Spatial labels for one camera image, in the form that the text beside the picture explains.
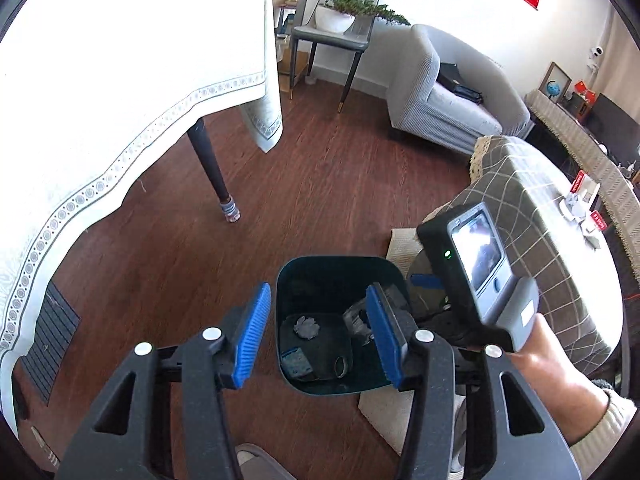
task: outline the gray chair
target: gray chair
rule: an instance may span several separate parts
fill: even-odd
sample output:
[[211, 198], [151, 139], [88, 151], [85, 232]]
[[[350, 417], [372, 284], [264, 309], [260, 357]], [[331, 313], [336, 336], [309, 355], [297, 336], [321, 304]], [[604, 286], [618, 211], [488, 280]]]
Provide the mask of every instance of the gray chair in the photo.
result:
[[[465, 85], [482, 92], [476, 105], [436, 82], [440, 62], [456, 63]], [[398, 72], [386, 91], [394, 128], [471, 155], [482, 136], [517, 136], [530, 115], [504, 72], [473, 47], [427, 25], [414, 25]]]
[[[326, 0], [318, 0], [318, 3], [324, 3]], [[304, 12], [304, 9], [298, 9], [299, 12]], [[370, 16], [358, 16], [353, 22], [353, 25], [344, 34], [335, 34], [332, 32], [325, 32], [316, 28], [316, 10], [312, 13], [311, 17], [303, 25], [294, 27], [291, 33], [291, 66], [289, 72], [289, 99], [293, 99], [293, 85], [296, 77], [296, 54], [298, 53], [298, 41], [306, 40], [311, 41], [311, 53], [309, 55], [309, 65], [306, 70], [306, 74], [311, 74], [311, 68], [314, 64], [314, 57], [316, 56], [316, 47], [318, 43], [337, 46], [339, 48], [345, 48], [347, 50], [353, 50], [353, 63], [351, 64], [351, 70], [347, 77], [347, 83], [342, 90], [342, 97], [340, 98], [340, 104], [338, 105], [338, 113], [342, 111], [344, 101], [349, 94], [351, 83], [353, 82], [353, 76], [358, 68], [360, 57], [362, 53], [369, 46], [369, 40], [371, 39], [371, 31], [373, 30], [374, 19]]]

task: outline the white sticker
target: white sticker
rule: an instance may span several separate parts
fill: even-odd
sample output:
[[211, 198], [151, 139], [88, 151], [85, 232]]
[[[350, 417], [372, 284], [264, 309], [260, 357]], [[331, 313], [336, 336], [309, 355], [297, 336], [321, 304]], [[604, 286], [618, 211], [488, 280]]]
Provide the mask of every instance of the white sticker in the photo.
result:
[[533, 300], [531, 300], [529, 301], [529, 303], [527, 303], [527, 306], [523, 308], [522, 312], [520, 313], [520, 317], [522, 318], [522, 326], [526, 326], [534, 314], [535, 309], [533, 308]]

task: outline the picture frame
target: picture frame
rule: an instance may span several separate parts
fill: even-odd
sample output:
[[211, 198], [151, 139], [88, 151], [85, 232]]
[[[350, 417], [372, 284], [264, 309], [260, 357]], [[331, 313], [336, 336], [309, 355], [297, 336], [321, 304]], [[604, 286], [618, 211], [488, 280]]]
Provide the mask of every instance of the picture frame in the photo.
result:
[[[560, 93], [557, 96], [549, 94], [547, 85], [550, 82], [555, 82], [560, 87]], [[569, 77], [569, 75], [564, 70], [562, 70], [557, 63], [552, 61], [551, 65], [549, 65], [549, 70], [546, 71], [545, 78], [542, 80], [542, 83], [540, 83], [538, 89], [551, 101], [557, 104], [566, 94], [570, 84], [571, 78]]]

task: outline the white plant pot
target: white plant pot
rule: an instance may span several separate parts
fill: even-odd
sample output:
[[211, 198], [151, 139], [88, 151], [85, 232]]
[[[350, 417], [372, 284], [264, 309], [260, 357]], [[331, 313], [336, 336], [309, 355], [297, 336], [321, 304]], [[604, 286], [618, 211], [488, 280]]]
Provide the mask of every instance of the white plant pot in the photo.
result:
[[355, 16], [343, 14], [328, 7], [316, 7], [316, 27], [325, 32], [343, 34], [345, 30], [353, 25], [355, 19]]

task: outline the hand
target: hand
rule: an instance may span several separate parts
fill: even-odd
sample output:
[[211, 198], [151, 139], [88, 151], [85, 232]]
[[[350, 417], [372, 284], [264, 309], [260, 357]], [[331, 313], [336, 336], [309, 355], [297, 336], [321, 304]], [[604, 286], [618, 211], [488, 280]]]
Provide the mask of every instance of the hand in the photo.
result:
[[569, 446], [602, 420], [609, 396], [575, 369], [542, 314], [536, 314], [522, 349], [509, 357], [538, 394]]

